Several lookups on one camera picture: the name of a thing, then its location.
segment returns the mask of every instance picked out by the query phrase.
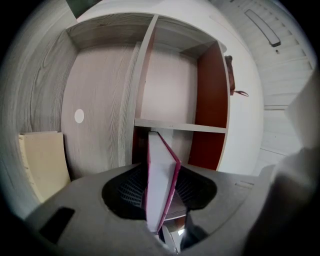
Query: book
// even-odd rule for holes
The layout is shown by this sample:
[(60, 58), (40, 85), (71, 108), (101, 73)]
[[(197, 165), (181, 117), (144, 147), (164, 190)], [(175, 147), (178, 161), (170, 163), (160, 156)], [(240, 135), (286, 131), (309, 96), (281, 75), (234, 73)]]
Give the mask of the book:
[(170, 207), (165, 215), (165, 221), (181, 218), (187, 215), (187, 208), (179, 197), (177, 191), (174, 191)]
[(28, 181), (41, 203), (70, 182), (61, 132), (21, 133), (19, 146)]
[(158, 132), (148, 133), (146, 222), (158, 232), (174, 196), (181, 161)]

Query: shelf unit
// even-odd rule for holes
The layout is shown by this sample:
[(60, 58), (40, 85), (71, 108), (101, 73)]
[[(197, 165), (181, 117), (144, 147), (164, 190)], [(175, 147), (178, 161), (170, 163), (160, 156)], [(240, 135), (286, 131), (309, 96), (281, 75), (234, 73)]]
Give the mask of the shelf unit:
[(230, 104), (221, 44), (199, 29), (163, 16), (157, 18), (150, 44), (136, 102), (133, 162), (145, 158), (143, 133), (157, 131), (183, 163), (217, 170)]
[[(229, 81), (216, 39), (151, 13), (96, 17), (67, 34), (78, 53), (61, 131), (75, 178), (138, 161), (149, 130), (160, 132), (183, 162), (217, 169), (228, 132)], [(82, 123), (75, 122), (78, 109)]]

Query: wooden wall panel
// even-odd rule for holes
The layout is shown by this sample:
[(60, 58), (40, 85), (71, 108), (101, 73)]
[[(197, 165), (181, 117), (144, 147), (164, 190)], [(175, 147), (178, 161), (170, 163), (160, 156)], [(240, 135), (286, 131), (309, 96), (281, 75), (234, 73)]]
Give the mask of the wooden wall panel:
[(0, 72), (0, 181), (14, 214), (39, 204), (20, 156), (19, 133), (61, 131), (63, 93), (77, 49), (65, 29), (76, 23), (64, 0), (49, 0), (21, 28)]
[[(140, 43), (107, 45), (81, 51), (70, 71), (63, 96), (61, 128), (68, 164), (75, 178), (128, 165), (125, 149), (132, 133), (126, 122), (133, 69)], [(76, 110), (84, 112), (81, 123)]]
[(224, 146), (225, 134), (213, 132), (193, 132), (189, 165), (217, 170)]
[(218, 42), (197, 61), (195, 124), (227, 127), (228, 86), (223, 55)]
[(80, 22), (67, 29), (80, 48), (141, 42), (153, 18), (147, 13), (116, 13)]

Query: white wall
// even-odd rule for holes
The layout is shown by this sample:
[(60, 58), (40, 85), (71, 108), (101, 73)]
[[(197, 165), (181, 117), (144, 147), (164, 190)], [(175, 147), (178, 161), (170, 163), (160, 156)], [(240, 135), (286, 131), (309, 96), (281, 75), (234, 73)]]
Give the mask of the white wall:
[[(253, 171), (258, 175), (264, 166), (276, 164), (302, 147), (284, 110), (312, 75), (316, 55), (297, 22), (272, 1), (213, 0), (212, 3), (231, 21), (247, 44), (262, 82), (264, 131)], [(276, 33), (280, 46), (269, 45), (263, 33), (245, 15), (249, 9)]]
[(172, 17), (208, 33), (233, 57), (236, 88), (249, 97), (234, 95), (229, 130), (219, 171), (250, 174), (258, 158), (263, 133), (263, 96), (257, 66), (243, 39), (207, 0), (102, 0), (77, 21), (112, 13), (140, 12)]
[(180, 252), (181, 252), (180, 244), (181, 244), (182, 238), (184, 237), (184, 233), (182, 233), (181, 235), (179, 235), (178, 231), (175, 231), (175, 232), (172, 232), (172, 233), (171, 233), (171, 236), (172, 236), (172, 239), (173, 239), (173, 241), (174, 241), (174, 244), (175, 244), (176, 249), (177, 249), (178, 252), (180, 253)]
[(162, 226), (163, 238), (170, 252), (176, 252), (176, 244), (165, 225)]

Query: white shelf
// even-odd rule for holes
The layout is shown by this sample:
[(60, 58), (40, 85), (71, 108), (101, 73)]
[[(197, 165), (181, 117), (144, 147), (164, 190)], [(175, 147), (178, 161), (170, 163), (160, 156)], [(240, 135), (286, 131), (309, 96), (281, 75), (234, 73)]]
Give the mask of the white shelf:
[(225, 134), (227, 131), (226, 128), (221, 128), (221, 127), (205, 126), (205, 125), (198, 125), (198, 124), (191, 124), (191, 123), (175, 123), (175, 122), (167, 122), (167, 121), (147, 120), (147, 119), (141, 119), (141, 118), (135, 118), (134, 125), (139, 127), (164, 128), (164, 129), (218, 133), (218, 134)]
[(146, 72), (140, 114), (136, 118), (194, 124), (197, 106), (197, 60), (153, 46)]

